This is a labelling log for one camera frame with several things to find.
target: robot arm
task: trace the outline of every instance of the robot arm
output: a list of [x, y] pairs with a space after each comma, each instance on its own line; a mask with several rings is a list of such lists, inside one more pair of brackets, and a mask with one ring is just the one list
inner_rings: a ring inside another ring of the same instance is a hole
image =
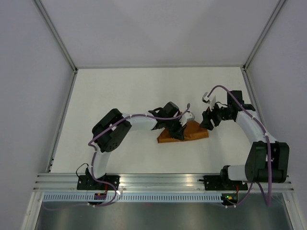
[[271, 134], [266, 131], [266, 136], [270, 140], [271, 159], [268, 159], [268, 147], [266, 137], [259, 124], [254, 120], [258, 119], [251, 104], [245, 104], [242, 99], [242, 91], [231, 91], [239, 103], [246, 109], [252, 118], [247, 115], [240, 106], [227, 94], [227, 107], [219, 107], [215, 103], [215, 97], [208, 98], [206, 94], [203, 101], [210, 103], [206, 111], [202, 113], [202, 128], [213, 130], [222, 120], [234, 120], [245, 132], [251, 143], [251, 149], [245, 165], [224, 166], [221, 170], [221, 177], [224, 180], [249, 181], [249, 182], [268, 182], [268, 161], [272, 166], [272, 182], [283, 183], [287, 177], [287, 167], [289, 158], [289, 146], [286, 143], [278, 142]]
[[92, 130], [94, 138], [119, 120], [128, 116], [130, 118], [122, 121], [94, 141], [101, 151], [101, 153], [97, 153], [94, 161], [95, 178], [100, 178], [106, 174], [106, 165], [110, 153], [118, 148], [124, 137], [130, 131], [167, 128], [172, 138], [184, 140], [183, 132], [187, 126], [187, 122], [194, 120], [194, 114], [186, 112], [180, 118], [172, 119], [179, 115], [179, 113], [179, 108], [172, 102], [167, 103], [163, 108], [157, 108], [142, 115], [129, 115], [121, 113], [118, 109], [112, 109], [94, 126]]

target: vent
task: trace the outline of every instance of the vent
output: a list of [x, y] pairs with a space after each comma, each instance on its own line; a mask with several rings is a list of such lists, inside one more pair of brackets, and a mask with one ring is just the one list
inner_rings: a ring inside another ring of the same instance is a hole
[[[113, 194], [108, 192], [105, 201], [110, 201]], [[149, 202], [149, 203], [220, 203], [221, 193], [124, 193], [116, 196], [117, 202]], [[101, 201], [95, 193], [45, 193], [44, 201]]]

